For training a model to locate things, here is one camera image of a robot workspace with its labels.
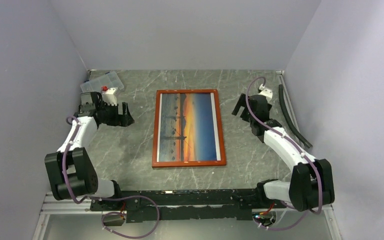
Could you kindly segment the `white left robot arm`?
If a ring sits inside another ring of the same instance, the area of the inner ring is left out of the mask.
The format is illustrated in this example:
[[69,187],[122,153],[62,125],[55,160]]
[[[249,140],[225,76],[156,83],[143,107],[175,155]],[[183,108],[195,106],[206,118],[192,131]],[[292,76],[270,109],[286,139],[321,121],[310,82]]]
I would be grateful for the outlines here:
[[118,94],[116,87],[83,92],[77,111],[66,118],[71,126],[67,138],[44,159],[51,192],[57,201],[73,200],[80,204],[92,198],[103,200],[110,210],[122,206],[124,197],[118,192],[117,182],[99,178],[87,153],[100,125],[128,127],[135,122],[128,104],[118,103]]

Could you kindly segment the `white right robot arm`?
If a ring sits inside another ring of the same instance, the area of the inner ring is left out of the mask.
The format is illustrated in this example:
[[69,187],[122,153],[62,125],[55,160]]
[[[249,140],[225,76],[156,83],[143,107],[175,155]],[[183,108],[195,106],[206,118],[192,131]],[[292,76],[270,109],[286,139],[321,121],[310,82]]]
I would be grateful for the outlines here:
[[252,134],[274,150],[291,171],[289,182],[277,179],[259,182],[252,199],[262,208],[273,202],[288,202],[299,212],[332,204],[335,190],[330,162],[305,152],[292,140],[282,125],[270,118],[271,107],[265,96],[243,93],[232,111],[235,116],[244,108],[240,118],[249,123]]

